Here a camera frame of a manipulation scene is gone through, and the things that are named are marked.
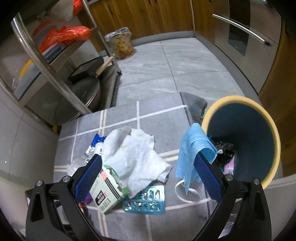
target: blue gripper pad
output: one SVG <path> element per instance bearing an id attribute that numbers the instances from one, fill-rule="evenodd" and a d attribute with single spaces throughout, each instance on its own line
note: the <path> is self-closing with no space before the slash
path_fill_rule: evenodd
<path id="1" fill-rule="evenodd" d="M 75 186 L 74 200 L 76 203 L 82 202 L 89 193 L 94 181 L 102 169 L 102 158 L 100 155 L 87 167 Z"/>
<path id="2" fill-rule="evenodd" d="M 193 166 L 200 176 L 210 198 L 219 203 L 222 199 L 221 185 L 199 153 L 196 154 Z"/>

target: wooden cabinet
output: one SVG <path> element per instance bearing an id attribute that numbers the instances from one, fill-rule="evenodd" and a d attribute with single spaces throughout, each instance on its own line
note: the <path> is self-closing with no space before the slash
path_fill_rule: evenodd
<path id="1" fill-rule="evenodd" d="M 193 30 L 190 0 L 148 0 L 159 33 Z"/>
<path id="2" fill-rule="evenodd" d="M 132 39 L 193 30 L 190 0 L 99 0 L 90 8 L 104 35 L 122 27 L 130 29 Z M 78 18 L 90 25 L 84 11 Z M 91 41 L 97 50 L 103 49 L 96 35 Z"/>
<path id="3" fill-rule="evenodd" d="M 281 140 L 284 176 L 296 173 L 296 38 L 282 25 L 278 52 L 259 99 Z"/>
<path id="4" fill-rule="evenodd" d="M 212 0 L 192 0 L 195 31 L 214 43 L 215 19 Z"/>

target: tile floor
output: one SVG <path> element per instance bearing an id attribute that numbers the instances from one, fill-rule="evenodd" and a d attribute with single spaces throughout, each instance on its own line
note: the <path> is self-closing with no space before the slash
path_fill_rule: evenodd
<path id="1" fill-rule="evenodd" d="M 244 95 L 220 61 L 196 38 L 139 45 L 118 61 L 122 71 L 116 106 L 183 91 L 207 100 L 208 106 L 228 95 Z"/>

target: yellow bin rim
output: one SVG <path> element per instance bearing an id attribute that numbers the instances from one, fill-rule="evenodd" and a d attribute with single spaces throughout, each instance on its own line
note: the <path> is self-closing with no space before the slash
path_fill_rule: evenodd
<path id="1" fill-rule="evenodd" d="M 213 115 L 216 113 L 216 111 L 225 105 L 233 104 L 233 103 L 245 104 L 247 106 L 252 107 L 256 111 L 258 111 L 264 117 L 264 119 L 266 120 L 267 124 L 271 129 L 271 132 L 274 138 L 274 160 L 268 175 L 261 182 L 263 189 L 265 189 L 274 178 L 274 175 L 276 174 L 276 171 L 278 169 L 280 154 L 281 154 L 281 143 L 279 139 L 279 133 L 273 119 L 261 105 L 243 96 L 232 95 L 232 96 L 223 97 L 217 100 L 206 112 L 205 117 L 202 121 L 202 129 L 205 132 L 205 134 L 207 134 L 207 129 L 209 127 L 210 120 L 213 117 Z"/>

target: blister pack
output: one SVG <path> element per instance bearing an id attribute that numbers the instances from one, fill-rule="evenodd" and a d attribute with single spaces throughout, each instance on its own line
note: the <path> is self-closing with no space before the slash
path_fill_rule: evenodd
<path id="1" fill-rule="evenodd" d="M 123 200 L 123 210 L 127 213 L 164 214 L 165 188 L 163 185 L 148 186 L 134 198 Z"/>

